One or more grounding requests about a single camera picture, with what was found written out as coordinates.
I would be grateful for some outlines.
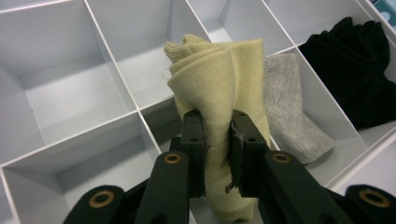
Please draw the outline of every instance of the grid organizer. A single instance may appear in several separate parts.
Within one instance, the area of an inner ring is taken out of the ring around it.
[[[396,128],[355,130],[298,50],[347,16],[383,22],[396,81],[396,33],[365,0],[2,1],[0,223],[62,223],[87,190],[149,177],[180,133],[163,43],[184,34],[262,38],[267,56],[299,56],[304,112],[335,141],[307,169],[335,188]],[[191,211],[217,222],[202,200]]]

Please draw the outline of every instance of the black fabric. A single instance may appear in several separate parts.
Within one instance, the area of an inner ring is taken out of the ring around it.
[[[389,43],[380,22],[339,21],[300,50],[356,128],[396,119],[396,85],[385,78]]]

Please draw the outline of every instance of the folded cloth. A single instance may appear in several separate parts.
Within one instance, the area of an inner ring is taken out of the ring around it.
[[[353,25],[344,18],[330,32],[311,35],[300,50],[356,128],[396,119],[396,85],[384,76],[389,43],[380,22]]]
[[[332,148],[332,139],[303,113],[296,54],[265,58],[264,102],[271,136],[280,150],[301,163],[316,160]]]
[[[242,198],[235,189],[225,192],[232,183],[228,130],[233,110],[241,110],[270,142],[263,102],[262,42],[211,44],[186,35],[184,45],[168,42],[164,50],[173,62],[168,85],[179,115],[183,118],[197,108],[206,122],[210,149],[205,155],[205,191],[209,205],[223,220],[251,220],[255,200]]]

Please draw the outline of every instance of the beige sock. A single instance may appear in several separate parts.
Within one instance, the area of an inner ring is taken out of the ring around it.
[[[198,108],[205,119],[211,146],[205,159],[206,197],[221,219],[250,220],[255,200],[242,198],[236,189],[225,193],[232,181],[228,129],[233,109],[238,109],[252,117],[269,142],[262,95],[262,42],[210,44],[186,35],[184,43],[164,46],[174,63],[168,85],[181,117]]]

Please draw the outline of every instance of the gray sock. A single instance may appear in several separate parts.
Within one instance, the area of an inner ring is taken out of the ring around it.
[[[265,58],[264,102],[270,133],[280,150],[309,163],[332,148],[332,139],[303,113],[300,72],[295,54]]]

